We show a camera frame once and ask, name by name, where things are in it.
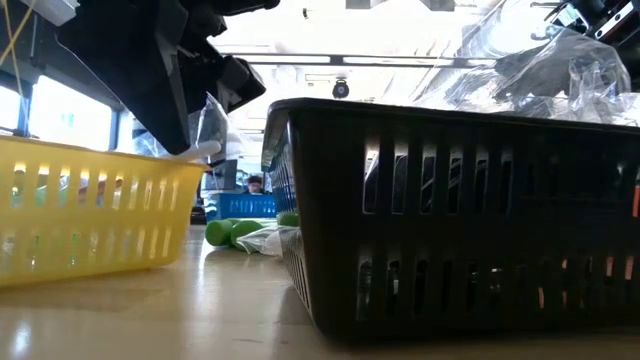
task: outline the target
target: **plastic basket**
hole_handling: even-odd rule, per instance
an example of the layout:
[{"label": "plastic basket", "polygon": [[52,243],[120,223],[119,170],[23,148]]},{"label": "plastic basket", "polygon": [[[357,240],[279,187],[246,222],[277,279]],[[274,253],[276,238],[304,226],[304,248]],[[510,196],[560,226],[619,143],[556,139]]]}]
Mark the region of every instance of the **plastic basket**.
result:
[{"label": "plastic basket", "polygon": [[0,286],[179,257],[201,166],[10,137],[0,153]]},{"label": "plastic basket", "polygon": [[336,338],[639,323],[638,165],[635,128],[309,99],[272,105],[263,151]]},{"label": "plastic basket", "polygon": [[207,215],[207,220],[275,218],[276,208],[273,195],[216,194],[212,200],[217,203],[215,216]]}]

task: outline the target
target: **yellow plastic basket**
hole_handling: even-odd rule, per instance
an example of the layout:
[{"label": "yellow plastic basket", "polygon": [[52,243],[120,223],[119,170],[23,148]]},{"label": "yellow plastic basket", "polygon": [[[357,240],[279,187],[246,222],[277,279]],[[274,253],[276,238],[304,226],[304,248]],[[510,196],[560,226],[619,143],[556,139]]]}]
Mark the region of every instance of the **yellow plastic basket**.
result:
[{"label": "yellow plastic basket", "polygon": [[0,286],[167,265],[203,167],[0,138]]}]

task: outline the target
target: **cable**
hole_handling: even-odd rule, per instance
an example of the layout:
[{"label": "cable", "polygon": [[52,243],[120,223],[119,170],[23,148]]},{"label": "cable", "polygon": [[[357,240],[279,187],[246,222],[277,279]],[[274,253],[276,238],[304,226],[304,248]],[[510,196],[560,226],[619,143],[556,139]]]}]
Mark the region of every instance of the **cable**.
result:
[{"label": "cable", "polygon": [[0,56],[0,66],[2,66],[2,64],[4,63],[4,60],[7,58],[7,55],[9,55],[9,52],[11,50],[13,50],[13,48],[15,47],[16,42],[18,41],[18,37],[22,33],[22,29],[24,29],[24,26],[27,24],[27,21],[29,20],[29,17],[31,16],[31,13],[33,12],[33,7],[35,6],[37,1],[38,0],[32,0],[31,1],[31,4],[29,5],[29,9],[27,9],[27,13],[24,14],[24,17],[22,18],[22,21],[20,22],[20,25],[18,26],[18,29],[16,30],[15,36],[9,35],[9,39],[10,39],[9,40],[9,45],[7,45],[7,48],[4,49],[4,51],[2,52],[2,56]]},{"label": "cable", "polygon": [[[9,39],[13,38],[13,34],[11,31],[11,16],[9,15],[9,3],[5,3],[4,5],[4,18],[7,23],[7,34],[9,35]],[[20,94],[20,103],[23,108],[26,107],[24,102],[24,93],[22,92],[22,81],[20,81],[20,70],[18,69],[18,58],[16,56],[16,50],[11,48],[11,57],[13,58],[13,71],[16,73],[16,83],[18,84],[18,94]]]}]

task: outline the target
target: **table surface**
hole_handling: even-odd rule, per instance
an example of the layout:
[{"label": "table surface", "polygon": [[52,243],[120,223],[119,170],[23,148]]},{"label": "table surface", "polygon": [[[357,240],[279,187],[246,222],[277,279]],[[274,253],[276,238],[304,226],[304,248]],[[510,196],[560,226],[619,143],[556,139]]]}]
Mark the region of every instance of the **table surface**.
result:
[{"label": "table surface", "polygon": [[4,289],[0,359],[636,359],[640,330],[346,347],[313,327],[282,262],[203,244],[172,266]]}]

